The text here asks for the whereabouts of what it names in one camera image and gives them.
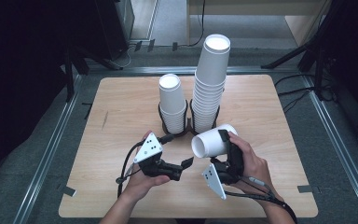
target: paper cup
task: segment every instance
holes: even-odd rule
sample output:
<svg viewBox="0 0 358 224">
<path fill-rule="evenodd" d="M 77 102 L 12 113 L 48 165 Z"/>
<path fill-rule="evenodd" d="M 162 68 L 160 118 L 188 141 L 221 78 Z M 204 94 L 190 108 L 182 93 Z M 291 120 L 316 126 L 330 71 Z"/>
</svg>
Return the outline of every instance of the paper cup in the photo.
<svg viewBox="0 0 358 224">
<path fill-rule="evenodd" d="M 218 130 L 222 129 L 237 134 L 237 131 L 231 125 L 222 124 L 219 127 L 193 137 L 191 147 L 198 158 L 216 157 L 227 153 L 226 146 L 218 132 Z"/>
<path fill-rule="evenodd" d="M 168 114 L 176 114 L 186 106 L 185 95 L 180 79 L 175 74 L 167 74 L 159 79 L 159 106 Z"/>
<path fill-rule="evenodd" d="M 198 79 L 207 85 L 216 85 L 226 79 L 230 41 L 223 35 L 205 38 L 197 66 Z"/>
</svg>

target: black metal cup holder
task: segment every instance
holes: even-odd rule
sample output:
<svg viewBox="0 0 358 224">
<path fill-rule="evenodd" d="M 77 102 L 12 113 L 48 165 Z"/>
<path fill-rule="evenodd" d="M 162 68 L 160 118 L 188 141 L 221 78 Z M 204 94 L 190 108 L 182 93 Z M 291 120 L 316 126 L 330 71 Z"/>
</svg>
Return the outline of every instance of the black metal cup holder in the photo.
<svg viewBox="0 0 358 224">
<path fill-rule="evenodd" d="M 182 137 L 184 136 L 185 134 L 187 133 L 193 133 L 194 135 L 197 135 L 199 133 L 196 132 L 196 123 L 194 121 L 194 110 L 193 110 L 193 107 L 192 107 L 192 102 L 193 100 L 191 99 L 190 100 L 190 111 L 191 111 L 191 117 L 193 118 L 187 118 L 186 117 L 186 114 L 187 114 L 187 109 L 188 109 L 188 103 L 186 101 L 186 110 L 185 110 L 185 113 L 183 115 L 183 120 L 184 120 L 184 123 L 183 123 L 183 131 L 181 133 L 175 133 L 174 136 L 175 137 Z M 217 120 L 217 117 L 219 116 L 219 111 L 220 111 L 220 106 L 217 108 L 217 111 L 216 111 L 216 116 L 214 117 L 214 121 L 213 121 L 213 125 L 211 127 L 211 129 L 215 128 L 216 127 L 216 120 Z M 167 126 L 165 124 L 165 121 L 164 119 L 162 118 L 162 114 L 161 114 L 161 110 L 159 108 L 159 104 L 158 104 L 158 113 L 159 113 L 159 117 L 161 118 L 161 121 L 162 121 L 162 130 L 166 133 L 166 134 L 169 134 L 170 132 L 168 132 L 168 129 L 167 129 Z"/>
</svg>

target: wooden tabletop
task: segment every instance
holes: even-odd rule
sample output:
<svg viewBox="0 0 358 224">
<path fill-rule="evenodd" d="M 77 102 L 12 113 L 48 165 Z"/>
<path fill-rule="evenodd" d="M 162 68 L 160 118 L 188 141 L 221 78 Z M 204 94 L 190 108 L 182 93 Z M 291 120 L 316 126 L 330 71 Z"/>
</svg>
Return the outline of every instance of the wooden tabletop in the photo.
<svg viewBox="0 0 358 224">
<path fill-rule="evenodd" d="M 76 195 L 62 196 L 61 217 L 103 217 L 117 199 L 116 178 L 131 147 L 152 130 L 165 133 L 158 115 L 159 77 L 109 77 L 101 81 L 67 186 Z M 194 77 L 180 77 L 188 101 Z M 276 190 L 298 217 L 315 217 L 312 193 L 299 193 L 309 184 L 270 76 L 228 76 L 217 125 L 231 124 L 255 153 L 268 161 Z M 193 157 L 192 133 L 164 145 L 161 158 L 180 164 Z M 152 188 L 135 206 L 132 217 L 264 217 L 251 199 L 209 189 L 201 173 L 209 159 L 195 157 L 180 181 Z M 238 192 L 232 187 L 224 188 Z"/>
</svg>

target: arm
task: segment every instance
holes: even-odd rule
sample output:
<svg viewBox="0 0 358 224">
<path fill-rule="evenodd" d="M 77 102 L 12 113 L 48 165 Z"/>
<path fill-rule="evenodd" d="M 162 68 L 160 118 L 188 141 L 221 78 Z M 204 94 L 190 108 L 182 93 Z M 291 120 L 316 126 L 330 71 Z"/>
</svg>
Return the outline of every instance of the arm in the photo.
<svg viewBox="0 0 358 224">
<path fill-rule="evenodd" d="M 275 197 L 280 201 L 283 201 L 283 198 L 278 194 L 274 186 L 272 185 L 271 176 L 269 174 L 269 165 L 266 160 L 259 158 L 255 155 L 250 144 L 243 139 L 239 138 L 234 133 L 228 133 L 230 136 L 230 142 L 237 145 L 241 151 L 243 156 L 243 175 L 251 176 L 257 178 L 264 183 L 268 184 L 275 194 Z M 237 189 L 242 190 L 244 193 L 257 194 L 259 191 L 256 191 L 249 185 L 239 181 L 236 184 L 231 185 Z M 268 222 L 271 224 L 275 223 L 295 223 L 290 217 L 289 213 L 287 213 L 283 208 L 275 203 L 270 203 L 266 201 L 258 201 L 256 200 L 264 209 Z"/>
<path fill-rule="evenodd" d="M 138 164 L 133 164 L 132 173 L 140 169 Z M 101 220 L 101 224 L 114 223 L 125 224 L 130 219 L 131 212 L 139 200 L 146 196 L 147 192 L 155 187 L 165 184 L 170 181 L 166 175 L 159 175 L 150 177 L 144 175 L 142 171 L 130 177 L 127 187 L 123 190 L 120 197 L 116 200 L 113 206 L 109 209 L 106 215 Z"/>
</svg>

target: gray floor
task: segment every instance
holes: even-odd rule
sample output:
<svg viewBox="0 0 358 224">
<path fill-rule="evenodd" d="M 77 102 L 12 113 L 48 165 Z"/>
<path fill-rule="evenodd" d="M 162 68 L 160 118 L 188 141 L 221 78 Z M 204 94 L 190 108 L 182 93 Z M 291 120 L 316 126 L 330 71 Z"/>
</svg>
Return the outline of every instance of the gray floor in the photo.
<svg viewBox="0 0 358 224">
<path fill-rule="evenodd" d="M 152 36 L 156 37 L 157 43 L 165 45 L 162 42 L 164 35 L 158 35 L 157 30 L 153 30 Z M 256 36 L 262 36 L 263 32 L 266 32 L 264 33 L 266 38 L 268 38 L 269 34 L 274 33 L 273 30 L 269 31 L 269 29 L 264 29 L 262 26 L 256 32 L 260 32 Z M 180 42 L 180 38 L 182 38 L 179 37 L 181 36 L 180 34 L 181 32 L 179 32 L 179 35 L 168 36 L 166 40 L 167 45 L 170 45 L 173 40 Z M 287 32 L 282 32 L 281 36 L 286 36 L 285 38 L 288 39 L 288 42 L 294 41 L 293 38 L 289 40 L 290 35 Z M 256 40 L 257 37 L 255 37 L 255 42 L 247 47 L 233 47 L 229 60 L 231 68 L 238 69 L 238 66 L 241 66 L 242 74 L 267 73 L 272 76 L 274 81 L 296 72 L 296 64 L 300 57 L 285 63 L 280 69 L 274 71 L 261 70 L 259 68 L 260 64 L 269 63 L 282 57 L 292 48 L 295 48 L 295 46 L 280 45 L 278 43 L 266 46 L 261 37 L 259 45 L 257 45 Z M 99 219 L 96 218 L 61 218 L 58 215 L 62 193 L 57 188 L 60 184 L 66 184 L 82 132 L 87 122 L 85 117 L 89 106 L 82 103 L 93 102 L 99 82 L 104 77 L 160 76 L 161 73 L 173 68 L 176 69 L 175 71 L 186 71 L 183 68 L 194 69 L 200 56 L 200 48 L 179 48 L 179 50 L 172 52 L 169 47 L 156 47 L 152 51 L 147 52 L 147 47 L 142 47 L 141 50 L 136 52 L 130 50 L 129 56 L 131 56 L 131 63 L 123 71 L 108 71 L 98 64 L 91 63 L 90 74 L 87 77 L 82 77 L 82 84 L 77 91 L 78 96 L 75 107 L 69 117 L 62 134 L 62 139 L 58 144 L 57 151 L 48 169 L 39 195 L 34 202 L 34 207 L 31 210 L 27 223 L 98 223 Z M 128 61 L 129 57 L 123 55 L 116 63 L 126 64 Z M 278 85 L 277 92 L 291 91 L 302 87 L 304 87 L 303 79 L 296 77 L 285 80 Z M 13 150 L 0 169 L 0 223 L 12 223 L 17 215 L 25 192 L 31 183 L 34 172 L 65 107 L 65 91 L 62 90 L 56 97 L 49 110 L 36 126 L 31 137 Z M 299 94 L 281 97 L 282 106 L 296 99 Z M 353 132 L 339 105 L 334 102 L 328 102 L 325 105 L 358 168 L 356 134 Z M 348 179 L 347 173 L 343 169 L 333 143 L 310 97 L 306 96 L 299 101 L 292 110 L 286 113 L 286 118 L 309 182 L 313 187 L 317 187 L 320 190 L 320 192 L 314 193 L 319 208 L 318 216 L 314 218 L 300 218 L 299 223 L 358 223 L 358 196 L 352 187 L 351 181 Z M 265 220 L 210 219 L 208 223 L 219 223 L 221 221 L 226 223 L 256 223 L 260 221 L 263 223 Z M 174 223 L 174 221 L 172 219 L 132 219 L 130 223 L 168 224 Z"/>
</svg>

